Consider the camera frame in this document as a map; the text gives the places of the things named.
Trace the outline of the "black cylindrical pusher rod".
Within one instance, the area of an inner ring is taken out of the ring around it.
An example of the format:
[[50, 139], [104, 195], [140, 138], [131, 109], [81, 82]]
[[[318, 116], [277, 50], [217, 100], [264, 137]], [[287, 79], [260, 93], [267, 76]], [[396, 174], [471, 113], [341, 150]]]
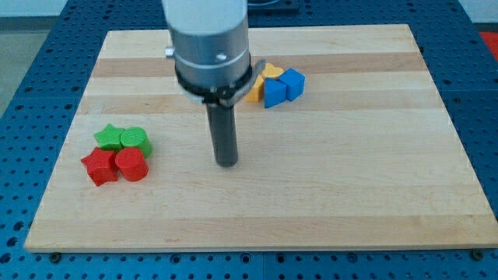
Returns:
[[238, 161], [234, 108], [208, 103], [206, 110], [216, 163], [221, 167], [231, 167]]

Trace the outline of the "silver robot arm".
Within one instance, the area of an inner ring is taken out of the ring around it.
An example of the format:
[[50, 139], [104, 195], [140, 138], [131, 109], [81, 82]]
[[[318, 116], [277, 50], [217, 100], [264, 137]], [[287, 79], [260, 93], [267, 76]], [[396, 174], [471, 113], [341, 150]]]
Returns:
[[235, 104], [252, 87], [244, 0], [163, 0], [172, 45], [166, 50], [183, 91], [204, 104], [215, 160], [237, 163]]

